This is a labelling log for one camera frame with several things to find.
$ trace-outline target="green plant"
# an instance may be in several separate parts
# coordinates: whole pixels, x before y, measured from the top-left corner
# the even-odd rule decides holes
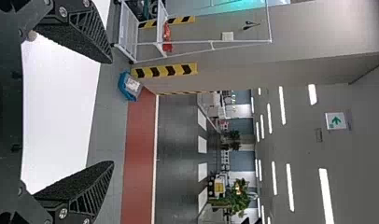
[[[239,131],[232,130],[232,131],[228,132],[228,137],[231,140],[239,140],[240,139],[240,133],[239,133]]]
[[[208,202],[212,206],[230,208],[231,216],[238,214],[239,217],[243,217],[245,209],[250,205],[246,181],[244,179],[236,179],[233,187],[227,189],[225,195],[225,198],[211,199]]]
[[[238,151],[241,146],[242,145],[239,142],[232,142],[232,143],[230,143],[230,148],[233,151]]]

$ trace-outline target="white wall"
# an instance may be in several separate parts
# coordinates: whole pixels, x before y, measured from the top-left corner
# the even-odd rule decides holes
[[[106,25],[110,1],[94,0]],[[85,168],[100,64],[44,36],[25,42],[21,179],[31,193]]]
[[[251,105],[226,105],[225,110],[228,119],[253,118]]]
[[[353,85],[316,86],[310,106],[307,88],[284,88],[287,125],[280,120],[277,87],[256,97],[257,116],[272,104],[274,133],[257,145],[263,164],[261,203],[273,223],[324,224],[318,168],[329,171],[335,223],[379,223],[379,68]],[[346,112],[352,130],[326,130],[325,112]],[[320,128],[323,142],[316,141]],[[278,195],[273,196],[271,161]],[[295,213],[288,209],[286,163],[291,163]]]

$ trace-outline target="ceiling light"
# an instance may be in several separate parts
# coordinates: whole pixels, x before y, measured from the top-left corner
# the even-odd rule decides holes
[[[265,130],[264,130],[264,123],[263,123],[263,115],[260,115],[260,122],[261,122],[261,138],[265,138]]]
[[[256,122],[257,142],[260,141],[260,124]]]
[[[268,129],[269,129],[269,133],[272,133],[274,130],[272,129],[271,104],[267,104],[266,108],[267,108],[267,112],[268,112]]]
[[[259,176],[260,176],[260,181],[262,181],[262,165],[261,165],[261,160],[259,160]]]
[[[309,91],[309,100],[311,102],[311,105],[315,105],[317,103],[316,85],[310,84],[308,86],[308,91]]]
[[[288,175],[288,202],[289,202],[289,210],[291,212],[295,211],[294,208],[294,193],[292,190],[292,178],[291,178],[291,165],[288,163],[286,164],[286,170]]]
[[[274,182],[274,195],[277,195],[276,167],[272,161],[272,180]]]
[[[334,224],[334,215],[332,212],[332,203],[330,195],[329,174],[326,169],[318,169],[320,175],[321,193],[323,196],[324,217],[326,224]]]
[[[285,95],[283,93],[283,87],[279,87],[279,99],[280,99],[280,112],[282,115],[282,124],[286,125],[286,108],[285,108]]]
[[[254,97],[251,97],[251,113],[254,114]]]

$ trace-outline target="screw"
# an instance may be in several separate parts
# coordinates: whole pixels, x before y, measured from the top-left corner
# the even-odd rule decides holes
[[[60,219],[64,219],[65,217],[67,217],[67,208],[63,208],[61,212],[59,213]]]
[[[83,0],[82,3],[84,4],[84,7],[89,7],[91,5],[90,0]]]
[[[65,9],[65,7],[59,7],[59,13],[61,13],[63,18],[67,17],[67,9]]]

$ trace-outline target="red floor stripe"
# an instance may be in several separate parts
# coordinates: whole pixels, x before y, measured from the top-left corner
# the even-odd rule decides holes
[[[151,223],[156,95],[143,89],[129,103],[123,173],[122,224]]]

